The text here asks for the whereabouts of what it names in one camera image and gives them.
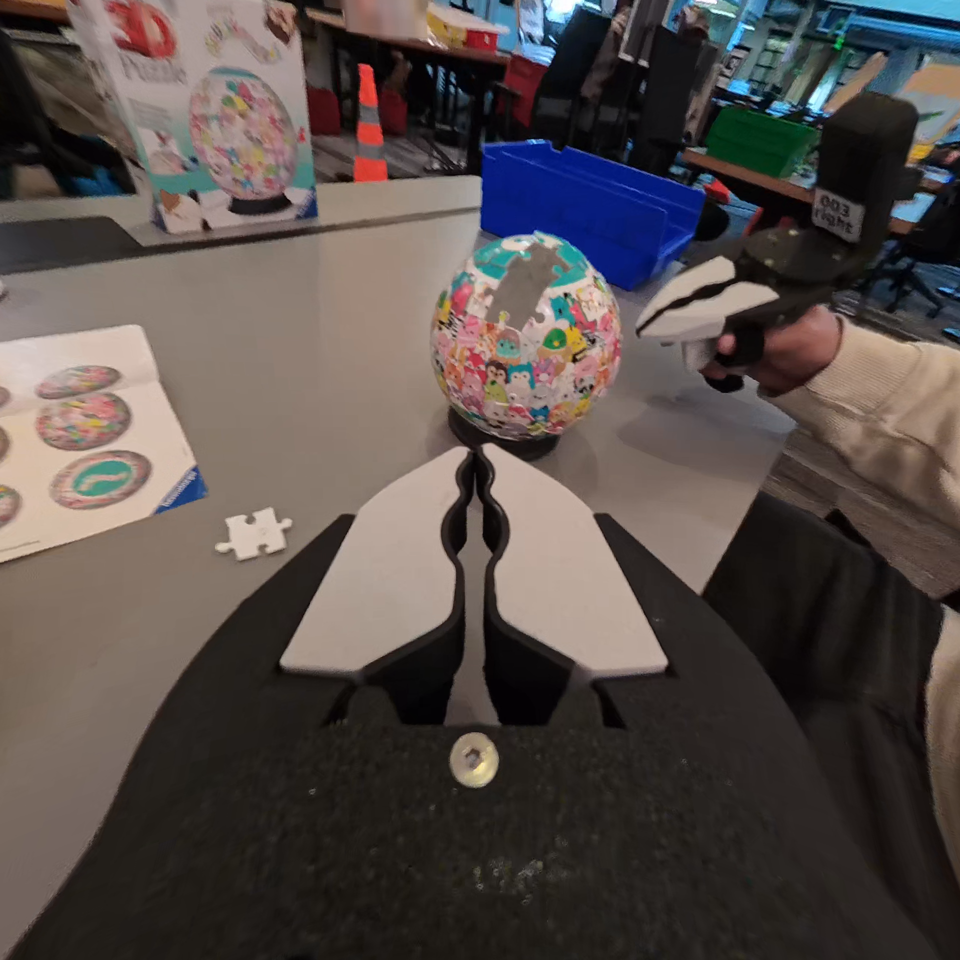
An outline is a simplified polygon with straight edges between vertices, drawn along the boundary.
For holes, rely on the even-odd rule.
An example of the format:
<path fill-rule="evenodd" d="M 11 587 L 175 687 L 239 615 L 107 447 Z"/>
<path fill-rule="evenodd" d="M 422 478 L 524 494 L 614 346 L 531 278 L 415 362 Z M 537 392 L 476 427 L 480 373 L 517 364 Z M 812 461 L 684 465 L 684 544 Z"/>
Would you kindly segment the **puzzle ball box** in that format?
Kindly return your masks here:
<path fill-rule="evenodd" d="M 298 10 L 265 1 L 67 2 L 165 234 L 317 217 Z"/>

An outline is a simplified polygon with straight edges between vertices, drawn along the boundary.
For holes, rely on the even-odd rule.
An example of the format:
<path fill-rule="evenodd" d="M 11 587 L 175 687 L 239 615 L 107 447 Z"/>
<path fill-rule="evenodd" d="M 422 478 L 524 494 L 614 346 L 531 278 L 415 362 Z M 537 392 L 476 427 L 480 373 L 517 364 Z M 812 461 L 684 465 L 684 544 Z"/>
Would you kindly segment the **blue plastic bin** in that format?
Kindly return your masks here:
<path fill-rule="evenodd" d="M 483 154 L 484 232 L 556 236 L 623 290 L 679 258 L 707 199 L 703 190 L 546 140 L 487 144 Z"/>

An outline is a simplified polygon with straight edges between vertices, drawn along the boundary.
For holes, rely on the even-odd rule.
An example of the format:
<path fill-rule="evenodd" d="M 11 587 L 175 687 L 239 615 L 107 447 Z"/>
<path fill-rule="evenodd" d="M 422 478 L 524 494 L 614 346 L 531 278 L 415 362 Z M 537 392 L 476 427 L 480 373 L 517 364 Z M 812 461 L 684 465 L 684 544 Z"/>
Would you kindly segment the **red plastic bin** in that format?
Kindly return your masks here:
<path fill-rule="evenodd" d="M 339 137 L 342 116 L 337 94 L 332 89 L 307 84 L 306 101 L 311 137 Z"/>

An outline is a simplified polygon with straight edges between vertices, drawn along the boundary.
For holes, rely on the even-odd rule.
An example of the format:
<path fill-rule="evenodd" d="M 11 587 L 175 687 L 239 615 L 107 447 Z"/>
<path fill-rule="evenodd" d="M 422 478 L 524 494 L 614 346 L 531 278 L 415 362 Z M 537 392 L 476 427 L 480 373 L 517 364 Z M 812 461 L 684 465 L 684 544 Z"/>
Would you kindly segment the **black mat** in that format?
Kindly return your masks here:
<path fill-rule="evenodd" d="M 144 251 L 110 217 L 1 223 L 2 277 L 137 258 Z"/>

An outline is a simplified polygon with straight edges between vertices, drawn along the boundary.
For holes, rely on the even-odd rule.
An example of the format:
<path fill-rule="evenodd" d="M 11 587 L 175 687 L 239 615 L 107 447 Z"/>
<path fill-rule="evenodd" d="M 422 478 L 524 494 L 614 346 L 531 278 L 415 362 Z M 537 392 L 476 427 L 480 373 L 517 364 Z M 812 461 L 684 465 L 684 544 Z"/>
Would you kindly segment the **printed instruction sheet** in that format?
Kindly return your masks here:
<path fill-rule="evenodd" d="M 1 562 L 205 499 L 138 325 L 1 345 Z"/>

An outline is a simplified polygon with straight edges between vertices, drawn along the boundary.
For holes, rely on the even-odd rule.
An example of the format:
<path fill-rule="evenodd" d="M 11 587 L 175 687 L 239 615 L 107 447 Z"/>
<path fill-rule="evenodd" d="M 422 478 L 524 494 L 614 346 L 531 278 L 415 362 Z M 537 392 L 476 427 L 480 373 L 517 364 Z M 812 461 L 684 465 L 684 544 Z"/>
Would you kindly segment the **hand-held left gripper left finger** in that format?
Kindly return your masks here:
<path fill-rule="evenodd" d="M 474 473 L 473 452 L 453 447 L 366 502 L 280 657 L 285 673 L 377 688 L 401 722 L 445 723 L 465 651 Z"/>

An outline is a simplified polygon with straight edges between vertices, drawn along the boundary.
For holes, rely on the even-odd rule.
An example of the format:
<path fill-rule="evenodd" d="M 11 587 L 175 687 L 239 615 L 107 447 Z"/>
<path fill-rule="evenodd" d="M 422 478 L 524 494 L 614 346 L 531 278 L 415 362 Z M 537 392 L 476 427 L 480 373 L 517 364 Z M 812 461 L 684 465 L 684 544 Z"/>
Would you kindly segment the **colourful puzzle ball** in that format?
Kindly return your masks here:
<path fill-rule="evenodd" d="M 551 234 L 476 248 L 437 299 L 430 359 L 443 396 L 511 440 L 561 436 L 614 386 L 618 301 L 582 252 Z"/>

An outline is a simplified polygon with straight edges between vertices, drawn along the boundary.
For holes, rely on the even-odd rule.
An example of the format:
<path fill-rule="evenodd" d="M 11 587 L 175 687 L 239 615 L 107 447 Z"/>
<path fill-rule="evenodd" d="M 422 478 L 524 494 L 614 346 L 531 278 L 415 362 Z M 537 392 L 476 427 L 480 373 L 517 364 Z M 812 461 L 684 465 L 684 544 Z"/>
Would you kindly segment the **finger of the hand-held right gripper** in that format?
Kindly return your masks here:
<path fill-rule="evenodd" d="M 714 360 L 729 318 L 777 298 L 774 290 L 753 282 L 734 282 L 716 294 L 706 294 L 705 287 L 682 290 L 679 282 L 669 282 L 646 304 L 635 334 L 663 345 L 679 344 L 683 365 L 698 373 Z"/>
<path fill-rule="evenodd" d="M 728 294 L 737 281 L 737 267 L 715 256 L 679 271 L 654 297 L 654 315 L 727 316 L 733 311 Z"/>

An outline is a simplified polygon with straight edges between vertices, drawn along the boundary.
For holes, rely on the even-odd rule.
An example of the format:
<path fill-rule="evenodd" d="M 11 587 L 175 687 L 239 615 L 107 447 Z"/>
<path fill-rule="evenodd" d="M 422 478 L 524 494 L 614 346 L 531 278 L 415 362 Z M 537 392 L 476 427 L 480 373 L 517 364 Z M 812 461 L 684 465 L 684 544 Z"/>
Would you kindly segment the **white puzzle piece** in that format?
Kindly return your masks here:
<path fill-rule="evenodd" d="M 214 545 L 220 555 L 232 555 L 237 562 L 272 556 L 287 549 L 287 535 L 293 528 L 289 517 L 278 517 L 274 508 L 251 514 L 235 514 L 223 521 L 225 537 Z"/>

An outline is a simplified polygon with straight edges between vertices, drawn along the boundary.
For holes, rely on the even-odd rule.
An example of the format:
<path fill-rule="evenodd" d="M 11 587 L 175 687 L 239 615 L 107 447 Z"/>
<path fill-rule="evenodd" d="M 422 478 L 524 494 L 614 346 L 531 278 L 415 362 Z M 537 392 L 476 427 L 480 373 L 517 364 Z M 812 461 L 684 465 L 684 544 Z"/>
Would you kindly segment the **person's black pants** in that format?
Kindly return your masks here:
<path fill-rule="evenodd" d="M 936 953 L 958 958 L 958 609 L 766 493 L 703 599 L 796 716 L 872 870 Z"/>

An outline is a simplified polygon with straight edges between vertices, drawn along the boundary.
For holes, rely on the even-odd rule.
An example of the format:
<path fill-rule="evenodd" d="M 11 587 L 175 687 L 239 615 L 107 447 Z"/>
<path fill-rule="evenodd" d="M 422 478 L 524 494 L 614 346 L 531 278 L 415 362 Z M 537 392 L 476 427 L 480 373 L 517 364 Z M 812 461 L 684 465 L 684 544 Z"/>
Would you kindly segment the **person's right hand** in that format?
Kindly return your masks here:
<path fill-rule="evenodd" d="M 743 376 L 772 398 L 800 389 L 834 363 L 843 335 L 843 318 L 827 306 L 811 307 L 795 322 L 765 330 L 762 356 Z"/>

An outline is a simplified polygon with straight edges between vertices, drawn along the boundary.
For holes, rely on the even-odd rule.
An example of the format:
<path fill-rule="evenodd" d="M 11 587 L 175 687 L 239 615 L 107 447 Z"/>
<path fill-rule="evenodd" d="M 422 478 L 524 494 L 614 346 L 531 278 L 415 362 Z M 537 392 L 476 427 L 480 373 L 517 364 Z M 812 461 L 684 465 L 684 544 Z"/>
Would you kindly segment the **orange traffic cone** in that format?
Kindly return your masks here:
<path fill-rule="evenodd" d="M 379 116 L 378 89 L 372 66 L 359 63 L 356 106 L 356 147 L 353 180 L 356 184 L 383 183 L 389 179 L 385 141 Z"/>

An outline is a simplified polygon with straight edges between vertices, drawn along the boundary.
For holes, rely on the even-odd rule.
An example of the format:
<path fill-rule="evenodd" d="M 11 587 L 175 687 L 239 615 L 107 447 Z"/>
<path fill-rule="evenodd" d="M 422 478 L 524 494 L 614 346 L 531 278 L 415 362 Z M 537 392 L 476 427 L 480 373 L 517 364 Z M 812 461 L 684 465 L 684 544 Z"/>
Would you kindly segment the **green plastic bin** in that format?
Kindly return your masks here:
<path fill-rule="evenodd" d="M 813 151 L 820 132 L 751 110 L 727 105 L 720 109 L 706 133 L 705 155 L 777 179 L 793 176 Z"/>

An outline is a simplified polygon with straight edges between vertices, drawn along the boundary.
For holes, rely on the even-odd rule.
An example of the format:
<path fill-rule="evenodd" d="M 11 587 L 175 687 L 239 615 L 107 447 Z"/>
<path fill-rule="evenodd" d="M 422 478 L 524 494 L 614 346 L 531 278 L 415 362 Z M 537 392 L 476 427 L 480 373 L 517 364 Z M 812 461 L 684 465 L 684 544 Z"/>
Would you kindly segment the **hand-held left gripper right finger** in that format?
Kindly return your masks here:
<path fill-rule="evenodd" d="M 486 443 L 484 677 L 503 725 L 546 725 L 569 690 L 660 677 L 668 657 L 592 509 L 534 465 Z"/>

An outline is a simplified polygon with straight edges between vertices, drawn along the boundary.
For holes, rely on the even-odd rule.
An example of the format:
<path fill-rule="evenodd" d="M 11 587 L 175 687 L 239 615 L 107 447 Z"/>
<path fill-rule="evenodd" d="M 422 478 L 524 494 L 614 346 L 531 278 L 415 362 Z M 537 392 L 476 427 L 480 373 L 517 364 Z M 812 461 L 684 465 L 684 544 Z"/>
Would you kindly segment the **person's right forearm cream sleeve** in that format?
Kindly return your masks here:
<path fill-rule="evenodd" d="M 843 322 L 825 371 L 797 390 L 762 395 L 862 480 L 957 532 L 958 350 Z"/>

